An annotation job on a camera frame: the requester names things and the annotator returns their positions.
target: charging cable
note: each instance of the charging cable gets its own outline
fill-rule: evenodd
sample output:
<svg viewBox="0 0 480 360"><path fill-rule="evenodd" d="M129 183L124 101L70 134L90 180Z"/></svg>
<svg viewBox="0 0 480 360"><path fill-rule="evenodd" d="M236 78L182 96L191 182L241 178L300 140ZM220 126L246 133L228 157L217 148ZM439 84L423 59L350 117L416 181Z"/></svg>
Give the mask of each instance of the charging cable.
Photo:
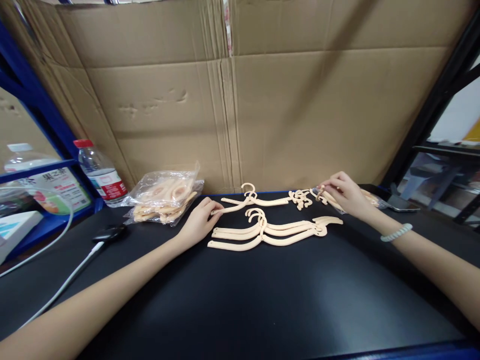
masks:
<svg viewBox="0 0 480 360"><path fill-rule="evenodd" d="M59 298L59 296L64 292L68 284L72 281L72 279L75 277L75 275L78 274L80 269L84 267L84 265L89 261L89 259L98 251L103 245L109 245L116 241L117 239L120 238L120 235L125 232L127 229L127 226L124 224L121 225L109 225L106 228L100 230L95 237L92 239L96 245L93 247L93 249L90 251L90 253L87 255L87 257L76 267L75 270L70 274L70 276L65 280L62 286L58 289L58 291L53 295L53 297L40 309L38 310L35 315L33 315L26 323L24 323L21 327L23 328L25 325L28 323L31 323L33 320L38 318L40 315L43 314L45 310L49 308L50 305L54 303L55 300Z"/></svg>
<svg viewBox="0 0 480 360"><path fill-rule="evenodd" d="M78 265L76 267L75 270L73 270L73 272L70 274L70 276L65 280L65 282L63 283L62 286L60 286L60 288L58 289L58 291L55 293L55 295L53 295L53 297L40 309L36 312L35 315L33 315L30 319L28 319L28 321L26 323L24 323L22 326L20 326L20 329L23 328L25 325L27 325L28 323L31 323L33 320L35 320L36 318L38 318L40 315L43 314L43 312L48 309L48 307L50 305L53 304L53 302L55 300L58 299L58 297L64 292L65 288L67 287L67 285L70 283L70 281L72 281L72 279L74 278L75 275L77 275L77 273L80 271L80 269L87 263L87 261L102 247L102 245L105 244L103 241L100 241L99 243L97 243L93 249L90 251L90 253L88 254L88 256L80 263L80 265Z"/></svg>
<svg viewBox="0 0 480 360"><path fill-rule="evenodd" d="M66 223L66 226L65 228L63 229L63 231L61 232L60 235L57 236L57 238L55 240L53 240L51 243L49 243L47 246L45 246L43 249L37 251L36 253L34 253L32 256L30 257L27 257L25 260L19 262L17 265L15 265L14 267L8 269L7 271L3 272L0 274L0 278L1 277L4 277L5 275L11 273L12 271L14 271L15 269L18 269L19 267L21 267L22 265L24 265L25 263L29 262L30 260L32 260L34 257L36 257L37 255L40 255L41 253L43 253L45 250L51 248L55 243L57 243L64 235L65 233L68 231L68 229L70 228L70 225L72 224L72 220L74 219L74 209L72 207L72 203L70 202L70 200L62 197L62 194L60 194L59 192L55 191L55 190L51 190L51 189L46 189L46 188L41 188L41 187L22 187L22 186L5 186L5 187L0 187L0 191L2 190L24 190L24 191L28 191L28 190L39 190L39 191L44 191L44 192L49 192L49 193L53 193L55 195L57 195L58 197L60 197L63 201L63 203L66 205L66 207L68 208L68 210L70 211L70 217L68 218L68 222Z"/></svg>

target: table surface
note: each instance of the table surface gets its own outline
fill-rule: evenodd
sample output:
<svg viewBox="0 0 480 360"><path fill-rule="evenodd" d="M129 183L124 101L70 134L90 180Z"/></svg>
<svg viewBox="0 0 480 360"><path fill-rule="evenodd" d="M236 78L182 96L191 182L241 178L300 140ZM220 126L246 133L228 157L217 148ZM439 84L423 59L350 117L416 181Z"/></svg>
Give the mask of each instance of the table surface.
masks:
<svg viewBox="0 0 480 360"><path fill-rule="evenodd" d="M339 216L344 225L328 225L325 237L285 247L261 243L245 252L208 248L207 236L154 276L79 358L315 359L478 340L455 306L366 224L315 201L302 211L291 203L263 210L272 224ZM430 212L386 211L480 267L480 238L468 228ZM0 279L0 339L50 299L87 256L93 235L123 222L126 212L103 209ZM246 228L244 214L227 213L217 226ZM100 251L57 304L161 245L185 220L173 228L130 225L125 239Z"/></svg>

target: bag of hangers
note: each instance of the bag of hangers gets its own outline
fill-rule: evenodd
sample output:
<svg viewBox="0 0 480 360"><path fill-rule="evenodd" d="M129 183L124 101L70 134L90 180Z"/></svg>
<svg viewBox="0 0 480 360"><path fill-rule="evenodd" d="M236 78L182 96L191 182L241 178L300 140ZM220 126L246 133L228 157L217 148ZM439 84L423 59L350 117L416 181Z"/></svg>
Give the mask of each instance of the bag of hangers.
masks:
<svg viewBox="0 0 480 360"><path fill-rule="evenodd" d="M143 176L122 201L122 206L181 207L192 192L200 170L197 161L185 171L154 171Z"/></svg>
<svg viewBox="0 0 480 360"><path fill-rule="evenodd" d="M176 226L190 205L202 194L204 180L197 180L189 194L185 197L180 206L150 206L145 204L136 205L123 217L128 218L125 225L142 223L144 221L161 223L164 225Z"/></svg>

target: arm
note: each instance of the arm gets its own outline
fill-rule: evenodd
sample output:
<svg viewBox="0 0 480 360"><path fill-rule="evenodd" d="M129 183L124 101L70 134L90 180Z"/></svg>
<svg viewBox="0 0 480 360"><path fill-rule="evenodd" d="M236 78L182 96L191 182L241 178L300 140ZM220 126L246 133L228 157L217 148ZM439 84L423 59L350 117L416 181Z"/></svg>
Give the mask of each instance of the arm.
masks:
<svg viewBox="0 0 480 360"><path fill-rule="evenodd" d="M180 233L87 287L0 342L0 359L74 359L156 273L213 229L223 206L206 197Z"/></svg>
<svg viewBox="0 0 480 360"><path fill-rule="evenodd" d="M346 212L369 224L383 236L402 224L372 206L359 186L343 171L322 182ZM391 242L434 283L480 331L480 269L414 231Z"/></svg>

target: plastic bottle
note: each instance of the plastic bottle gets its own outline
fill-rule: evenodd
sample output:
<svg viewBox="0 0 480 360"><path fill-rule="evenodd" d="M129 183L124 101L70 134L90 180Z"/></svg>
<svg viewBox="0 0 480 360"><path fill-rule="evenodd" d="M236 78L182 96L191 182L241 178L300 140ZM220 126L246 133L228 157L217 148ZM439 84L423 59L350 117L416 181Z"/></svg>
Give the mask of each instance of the plastic bottle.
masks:
<svg viewBox="0 0 480 360"><path fill-rule="evenodd" d="M83 172L105 203L111 208L119 206L127 195L127 188L113 163L90 140L75 140L73 143L79 149L78 161Z"/></svg>
<svg viewBox="0 0 480 360"><path fill-rule="evenodd" d="M28 143L9 144L8 148L15 153L5 164L5 171L12 173L21 170L27 170L37 166L48 165L59 161L58 158L33 151ZM61 194L55 195L52 192L43 192L39 190L28 190L28 193L49 213L55 215L70 214L68 206L62 198L71 202L73 211L76 212L91 204L88 195L82 189L77 179L70 172L68 167L62 167L56 170L42 172L32 175L18 182L25 188L38 187L43 189L52 189Z"/></svg>

